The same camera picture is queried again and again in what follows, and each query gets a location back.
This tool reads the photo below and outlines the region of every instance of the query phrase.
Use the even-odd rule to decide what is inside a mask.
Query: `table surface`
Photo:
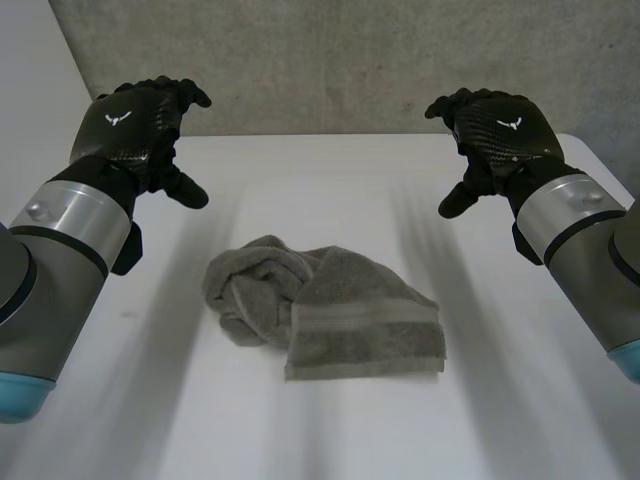
[[[579,140],[567,161],[632,198]],[[202,211],[139,200],[144,258],[110,278],[57,389],[12,428],[6,478],[630,479],[640,390],[548,272],[513,247],[506,200],[446,221],[465,160],[446,135],[185,138]],[[444,373],[285,383],[204,305],[208,261],[264,234],[340,245],[441,306]]]

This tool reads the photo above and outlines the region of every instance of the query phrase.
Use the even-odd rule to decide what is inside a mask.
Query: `gray wall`
[[[161,73],[214,106],[186,135],[443,132],[460,87],[530,96],[640,193],[640,2],[51,0],[92,95]]]

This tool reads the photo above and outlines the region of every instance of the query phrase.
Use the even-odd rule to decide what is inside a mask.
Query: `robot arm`
[[[164,190],[190,208],[206,193],[173,165],[190,80],[125,84],[90,106],[71,164],[0,225],[0,422],[32,418],[55,387],[109,273],[142,256],[138,195]]]
[[[462,89],[437,99],[426,116],[444,120],[469,161],[440,214],[456,217],[482,195],[507,197],[516,249],[549,269],[609,358],[640,383],[640,205],[626,212],[566,165],[544,115],[525,97]]]
[[[629,212],[585,174],[556,178],[516,224],[611,360],[640,384],[640,205]]]

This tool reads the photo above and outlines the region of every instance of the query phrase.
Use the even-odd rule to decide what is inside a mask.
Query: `towel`
[[[261,237],[213,259],[204,294],[233,342],[288,351],[289,380],[444,370],[437,304],[340,247]]]

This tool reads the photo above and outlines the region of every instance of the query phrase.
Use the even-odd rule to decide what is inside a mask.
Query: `white wall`
[[[0,221],[69,158],[89,94],[44,0],[0,2]],[[0,478],[32,425],[0,426]]]

